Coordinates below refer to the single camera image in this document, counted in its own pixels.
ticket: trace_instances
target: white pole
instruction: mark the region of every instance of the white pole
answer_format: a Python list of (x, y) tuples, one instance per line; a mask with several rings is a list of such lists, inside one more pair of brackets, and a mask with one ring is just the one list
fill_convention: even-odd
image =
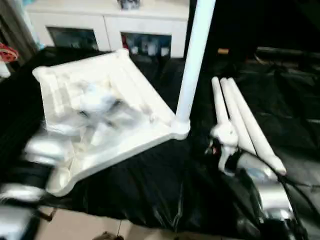
[(189, 123), (216, 0), (197, 0), (176, 117)]
[(228, 82), (257, 155), (274, 167), (280, 174), (285, 175), (287, 172), (285, 166), (272, 150), (235, 81), (229, 78)]
[(221, 82), (225, 103), (230, 115), (230, 120), (233, 126), (235, 127), (239, 137), (239, 146), (240, 148), (246, 150), (247, 152), (256, 155), (256, 151), (250, 139), (249, 133), (246, 129), (246, 125), (244, 123), (244, 120), (241, 117), (240, 111), (232, 95), (229, 82), (226, 78), (222, 78), (220, 82)]
[(223, 124), (229, 122), (228, 113), (224, 101), (224, 96), (222, 95), (219, 79), (215, 76), (211, 80), (213, 97), (214, 97), (214, 107), (216, 114), (216, 121), (218, 124)]

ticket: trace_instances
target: silver metal part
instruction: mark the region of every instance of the silver metal part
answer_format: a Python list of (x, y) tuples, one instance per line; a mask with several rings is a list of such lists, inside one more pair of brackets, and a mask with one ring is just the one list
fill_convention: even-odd
[(26, 144), (24, 151), (30, 156), (37, 156), (36, 161), (44, 164), (48, 158), (56, 160), (56, 164), (62, 162), (72, 151), (72, 144), (68, 140), (63, 140), (47, 134), (33, 136)]
[(291, 219), (294, 217), (288, 195), (280, 182), (254, 182), (254, 185), (259, 194), (261, 211), (265, 218)]
[(36, 164), (44, 164), (44, 165), (50, 165), (50, 166), (57, 165), (57, 160), (51, 157), (38, 156), (34, 154), (26, 154), (25, 159), (29, 162), (36, 163)]
[(241, 155), (236, 167), (237, 169), (246, 169), (247, 173), (256, 181), (278, 181), (278, 177), (270, 167), (248, 152)]

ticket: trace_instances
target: cabinet door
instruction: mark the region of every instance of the cabinet door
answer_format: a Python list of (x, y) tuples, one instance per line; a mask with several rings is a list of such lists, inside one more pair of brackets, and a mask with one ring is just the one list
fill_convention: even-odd
[(30, 12), (42, 44), (110, 51), (103, 16)]
[[(128, 34), (142, 34), (150, 39), (154, 36), (170, 37), (171, 57), (181, 58), (184, 56), (187, 21), (116, 16), (105, 16), (104, 20), (112, 51), (124, 47), (123, 38)], [(141, 43), (137, 43), (137, 45), (138, 48), (144, 48), (144, 46), (140, 46)]]

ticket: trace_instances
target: white plastic tray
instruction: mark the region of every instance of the white plastic tray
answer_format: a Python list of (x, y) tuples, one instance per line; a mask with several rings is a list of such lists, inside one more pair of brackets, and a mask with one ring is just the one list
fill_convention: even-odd
[(125, 49), (52, 67), (38, 67), (33, 75), (39, 81), (46, 123), (80, 107), (83, 83), (95, 83), (113, 91), (130, 107), (149, 115), (132, 129), (119, 133), (99, 154), (78, 151), (69, 164), (52, 175), (47, 191), (64, 196), (81, 179), (110, 167), (172, 138), (182, 139), (173, 128), (175, 114), (129, 58)]

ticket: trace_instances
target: black plastic sheet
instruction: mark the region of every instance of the black plastic sheet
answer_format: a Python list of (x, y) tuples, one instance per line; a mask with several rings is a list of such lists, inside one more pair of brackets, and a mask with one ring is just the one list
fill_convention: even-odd
[[(46, 48), (0, 84), (0, 176), (15, 165), (26, 141), (40, 127), (43, 106), (32, 70), (91, 57), (98, 52)], [(184, 70), (181, 59), (132, 57), (172, 110), (176, 110)], [(319, 77), (258, 63), (206, 63), (191, 113), (187, 139), (169, 140), (79, 183), (65, 197), (49, 197), (60, 208), (176, 232), (243, 237), (237, 227), (247, 213), (227, 186), (235, 185), (203, 158), (206, 136), (216, 124), (211, 78), (234, 77), (275, 152), (295, 181), (318, 185), (320, 176)], [(303, 191), (319, 202), (314, 188)], [(298, 194), (298, 210), (311, 235), (319, 235), (313, 213)]]

